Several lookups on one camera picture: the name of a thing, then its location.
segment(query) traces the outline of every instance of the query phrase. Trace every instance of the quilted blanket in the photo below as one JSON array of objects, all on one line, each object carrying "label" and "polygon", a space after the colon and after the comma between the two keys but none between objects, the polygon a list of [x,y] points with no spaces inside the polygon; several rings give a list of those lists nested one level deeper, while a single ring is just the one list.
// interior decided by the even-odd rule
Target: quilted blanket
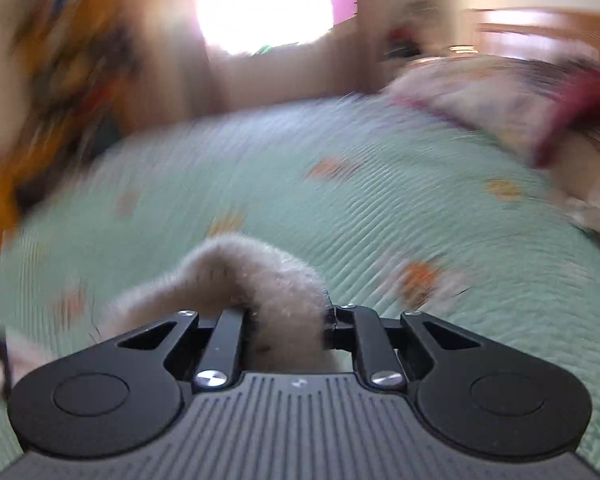
[{"label": "quilted blanket", "polygon": [[[124,142],[0,256],[0,320],[58,355],[122,290],[242,231],[324,276],[334,303],[433,314],[575,373],[600,469],[600,245],[496,140],[387,97],[182,124]],[[0,405],[0,469],[19,453]]]}]

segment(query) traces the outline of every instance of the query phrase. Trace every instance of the bright window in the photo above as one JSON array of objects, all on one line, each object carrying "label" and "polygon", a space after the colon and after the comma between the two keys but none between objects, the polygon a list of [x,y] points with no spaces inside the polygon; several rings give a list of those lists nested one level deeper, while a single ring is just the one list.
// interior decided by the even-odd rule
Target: bright window
[{"label": "bright window", "polygon": [[311,43],[333,27],[334,14],[343,21],[356,11],[355,0],[198,0],[197,9],[206,43],[229,54]]}]

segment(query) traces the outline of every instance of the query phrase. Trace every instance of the fuzzy toy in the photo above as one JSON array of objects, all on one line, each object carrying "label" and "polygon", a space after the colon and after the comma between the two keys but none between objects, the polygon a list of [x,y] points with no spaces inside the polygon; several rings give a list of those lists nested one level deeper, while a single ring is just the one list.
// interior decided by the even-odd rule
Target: fuzzy toy
[{"label": "fuzzy toy", "polygon": [[307,264],[237,234],[208,238],[175,270],[118,298],[99,328],[111,338],[179,310],[216,318],[234,304],[253,309],[247,367],[259,371],[334,371],[323,343],[324,282]]}]

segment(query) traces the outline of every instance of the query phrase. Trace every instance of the pillowcase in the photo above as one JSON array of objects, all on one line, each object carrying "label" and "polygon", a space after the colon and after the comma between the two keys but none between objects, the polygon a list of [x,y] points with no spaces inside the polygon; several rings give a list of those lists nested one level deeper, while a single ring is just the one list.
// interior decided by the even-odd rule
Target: pillowcase
[{"label": "pillowcase", "polygon": [[492,132],[538,168],[550,165],[568,126],[600,120],[600,67],[592,62],[437,58],[409,65],[384,91]]}]

